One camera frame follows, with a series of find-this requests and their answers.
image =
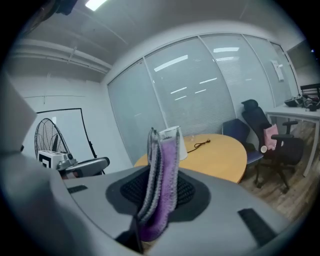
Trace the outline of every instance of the white cup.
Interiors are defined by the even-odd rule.
[[[169,127],[168,129],[162,130],[159,132],[159,136],[160,136],[160,139],[164,139],[166,137],[176,137],[177,130],[180,135],[179,155],[180,155],[180,160],[183,160],[187,158],[188,153],[187,153],[184,137],[182,135],[180,126],[173,126],[173,127]]]

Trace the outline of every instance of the pink cushion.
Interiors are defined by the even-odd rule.
[[[267,129],[263,129],[264,133],[264,144],[268,150],[275,150],[277,141],[275,139],[271,139],[272,135],[279,134],[277,125],[274,124]]]

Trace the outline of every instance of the white wall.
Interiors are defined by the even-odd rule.
[[[184,24],[154,35],[124,53],[118,58],[112,66],[112,69],[106,74],[102,84],[107,85],[128,66],[142,58],[142,56],[153,52],[157,48],[161,48],[170,42],[183,38],[210,33],[246,34],[265,38],[277,44],[280,43],[275,34],[261,27],[239,21],[211,20]]]
[[[99,83],[101,77],[96,72],[52,60],[19,60],[9,63],[7,71],[13,86],[35,112],[82,108],[87,135],[96,155],[110,159],[105,172],[132,167],[110,101]]]

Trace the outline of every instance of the glass wall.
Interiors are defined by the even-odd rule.
[[[242,119],[241,102],[249,99],[256,100],[263,110],[274,107],[267,75],[242,35],[210,35],[202,39],[223,73],[237,118]]]
[[[255,99],[269,110],[297,95],[294,73],[281,47],[262,38],[191,37],[154,51],[144,61],[108,86],[133,165],[147,151],[151,127],[161,131],[181,126],[184,136],[221,133],[223,122],[242,119],[241,102]]]
[[[151,127],[166,128],[143,60],[131,66],[108,87],[116,123],[134,165],[147,153]]]
[[[184,136],[220,133],[235,118],[226,82],[198,38],[178,42],[146,57],[169,127]]]
[[[291,99],[292,95],[286,73],[281,67],[280,72],[277,73],[277,69],[274,67],[273,63],[278,66],[282,64],[275,49],[265,39],[253,36],[245,36],[245,38],[256,52],[266,71],[273,92],[275,106],[284,104],[286,100]]]
[[[288,83],[290,86],[291,94],[292,96],[296,97],[298,95],[298,86],[297,86],[297,81],[295,79],[294,72],[291,68],[291,65],[289,63],[289,60],[287,59],[287,56],[285,52],[282,50],[280,45],[271,43],[273,48],[275,49],[276,53],[278,54],[278,57],[280,59],[280,66],[281,69],[285,72],[287,78],[288,78]]]

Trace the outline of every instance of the white box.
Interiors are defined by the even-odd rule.
[[[60,161],[63,161],[64,153],[54,152],[50,150],[39,150],[38,161],[46,168],[57,169]]]

